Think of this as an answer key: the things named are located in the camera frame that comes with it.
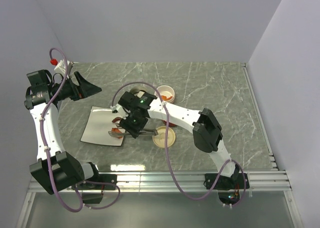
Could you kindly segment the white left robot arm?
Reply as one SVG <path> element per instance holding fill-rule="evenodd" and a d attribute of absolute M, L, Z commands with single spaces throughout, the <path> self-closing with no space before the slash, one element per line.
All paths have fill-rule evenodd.
<path fill-rule="evenodd" d="M 77 101 L 102 91 L 100 87 L 84 79 L 78 71 L 74 75 L 78 83 L 67 78 L 61 90 L 48 70 L 27 75 L 30 87 L 27 88 L 24 105 L 32 115 L 38 146 L 37 162 L 30 165 L 29 170 L 49 194 L 54 192 L 52 181 L 58 191 L 81 181 L 90 189 L 101 184 L 97 167 L 92 162 L 80 164 L 65 151 L 60 136 L 58 103 L 67 98 Z"/>

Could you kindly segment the dark red sausage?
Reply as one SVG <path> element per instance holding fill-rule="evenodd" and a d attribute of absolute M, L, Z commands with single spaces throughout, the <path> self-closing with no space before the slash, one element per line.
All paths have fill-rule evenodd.
<path fill-rule="evenodd" d="M 120 122 L 122 120 L 122 118 L 120 117 L 116 117 L 112 120 L 112 123 L 117 123 L 117 122 Z"/>

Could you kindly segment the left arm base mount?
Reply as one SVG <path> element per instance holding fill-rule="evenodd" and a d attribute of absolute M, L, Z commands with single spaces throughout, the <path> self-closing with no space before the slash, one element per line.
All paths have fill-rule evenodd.
<path fill-rule="evenodd" d="M 98 177 L 92 177 L 90 180 L 83 181 L 73 185 L 72 190 L 77 189 L 81 193 L 84 206 L 100 204 L 106 191 L 118 191 L 115 199 L 107 207 L 116 203 L 120 197 L 120 188 L 117 186 L 116 174 L 100 174 Z"/>

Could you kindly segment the metal serving tongs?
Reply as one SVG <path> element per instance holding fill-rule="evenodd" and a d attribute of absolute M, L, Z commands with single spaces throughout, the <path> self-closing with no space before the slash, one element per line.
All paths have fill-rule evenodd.
<path fill-rule="evenodd" d="M 118 128 L 112 128 L 111 131 L 108 132 L 108 134 L 114 138 L 123 138 L 125 136 L 131 136 L 133 138 L 137 138 L 139 136 L 157 136 L 158 131 L 156 129 L 143 129 L 139 133 L 130 134 L 127 131 L 122 132 Z"/>

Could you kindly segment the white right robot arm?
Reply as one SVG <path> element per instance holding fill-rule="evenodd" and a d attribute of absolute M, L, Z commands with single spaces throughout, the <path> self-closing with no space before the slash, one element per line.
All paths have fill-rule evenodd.
<path fill-rule="evenodd" d="M 236 186 L 240 168 L 231 161 L 223 141 L 222 127 L 210 109 L 183 108 L 144 91 L 125 92 L 111 109 L 119 113 L 120 127 L 133 138 L 141 134 L 149 119 L 166 120 L 189 131 L 196 148 L 208 153 L 221 172 L 216 188 L 230 190 Z"/>

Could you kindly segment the orange fried chicken piece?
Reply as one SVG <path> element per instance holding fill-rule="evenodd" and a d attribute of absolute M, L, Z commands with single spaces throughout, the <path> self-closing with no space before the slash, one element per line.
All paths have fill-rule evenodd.
<path fill-rule="evenodd" d="M 111 131 L 109 132 L 109 135 L 111 137 L 118 138 L 118 139 L 121 139 L 124 136 L 124 134 L 118 128 L 112 128 Z"/>

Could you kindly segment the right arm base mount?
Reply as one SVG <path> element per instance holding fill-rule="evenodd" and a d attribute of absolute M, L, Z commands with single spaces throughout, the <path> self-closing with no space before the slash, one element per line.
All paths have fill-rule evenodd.
<path fill-rule="evenodd" d="M 247 191 L 249 188 L 249 178 L 248 175 L 244 173 L 244 179 L 242 174 L 240 174 L 235 181 L 221 175 L 213 189 L 217 190 L 218 198 L 223 206 L 228 205 L 229 207 L 233 207 L 239 203 L 242 198 L 240 190 Z"/>

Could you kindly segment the orange fried shrimp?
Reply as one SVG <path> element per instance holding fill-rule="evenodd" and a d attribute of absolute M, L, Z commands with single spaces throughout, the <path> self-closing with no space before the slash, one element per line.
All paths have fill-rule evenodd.
<path fill-rule="evenodd" d="M 171 100 L 173 99 L 173 96 L 167 97 L 167 96 L 165 96 L 165 95 L 161 95 L 161 98 L 162 98 L 163 101 L 169 102 L 169 101 L 171 101 Z"/>

